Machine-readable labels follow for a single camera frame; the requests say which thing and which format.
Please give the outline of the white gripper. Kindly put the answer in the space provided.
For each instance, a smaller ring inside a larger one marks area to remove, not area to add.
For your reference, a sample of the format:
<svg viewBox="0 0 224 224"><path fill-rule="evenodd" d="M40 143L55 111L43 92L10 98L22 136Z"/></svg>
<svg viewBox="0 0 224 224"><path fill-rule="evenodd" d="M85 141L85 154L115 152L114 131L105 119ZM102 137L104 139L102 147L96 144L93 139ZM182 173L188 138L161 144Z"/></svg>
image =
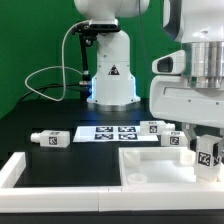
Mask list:
<svg viewBox="0 0 224 224"><path fill-rule="evenodd" d="M154 118L182 122L188 149L197 150L196 125L221 128L218 155L224 157L224 82L219 89L188 86L182 76L158 75L150 87L150 112Z"/></svg>

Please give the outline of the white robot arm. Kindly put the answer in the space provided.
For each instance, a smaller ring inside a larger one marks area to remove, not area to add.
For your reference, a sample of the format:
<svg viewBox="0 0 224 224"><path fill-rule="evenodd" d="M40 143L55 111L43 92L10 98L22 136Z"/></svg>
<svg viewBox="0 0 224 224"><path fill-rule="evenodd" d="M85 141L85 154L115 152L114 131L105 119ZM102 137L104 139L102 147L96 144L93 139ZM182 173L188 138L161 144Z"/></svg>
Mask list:
<svg viewBox="0 0 224 224"><path fill-rule="evenodd" d="M129 68L130 39L120 17L144 13L150 0L74 0L87 20L84 42L98 42L90 105L121 110L140 100ZM163 30L181 49L152 63L150 111L183 124L201 150L196 125L224 129L224 0L163 0Z"/></svg>

